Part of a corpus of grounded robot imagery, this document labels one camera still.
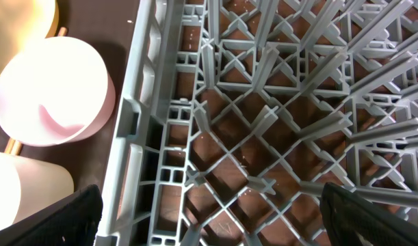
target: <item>dish rack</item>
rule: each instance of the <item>dish rack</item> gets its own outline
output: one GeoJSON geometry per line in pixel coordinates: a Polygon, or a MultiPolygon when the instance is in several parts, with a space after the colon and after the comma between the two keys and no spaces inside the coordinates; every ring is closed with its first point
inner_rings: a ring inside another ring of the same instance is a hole
{"type": "Polygon", "coordinates": [[[96,245],[218,244],[212,223],[233,245],[288,234],[326,244],[319,215],[307,228],[290,218],[299,200],[318,208],[329,181],[418,225],[418,20],[407,15],[418,1],[197,2],[140,1],[96,245]],[[180,96],[185,75],[193,90],[180,96]],[[221,165],[235,175],[222,180],[221,165]],[[214,185],[236,176],[229,195],[214,185]],[[192,216],[198,189],[213,209],[192,216]],[[259,202],[264,215],[249,225],[238,208],[259,202]]]}

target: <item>brown surface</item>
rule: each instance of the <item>brown surface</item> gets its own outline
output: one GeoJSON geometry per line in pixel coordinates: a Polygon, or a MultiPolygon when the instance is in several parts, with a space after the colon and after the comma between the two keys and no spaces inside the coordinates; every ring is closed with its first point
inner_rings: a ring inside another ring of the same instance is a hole
{"type": "MultiPolygon", "coordinates": [[[[102,56],[120,95],[125,66],[139,1],[134,0],[58,0],[60,26],[68,28],[68,36],[90,43],[102,56]]],[[[21,156],[56,163],[73,177],[75,189],[103,185],[116,111],[108,123],[94,136],[76,143],[47,148],[24,146],[21,156]]],[[[8,142],[0,128],[0,152],[8,142]]]]}

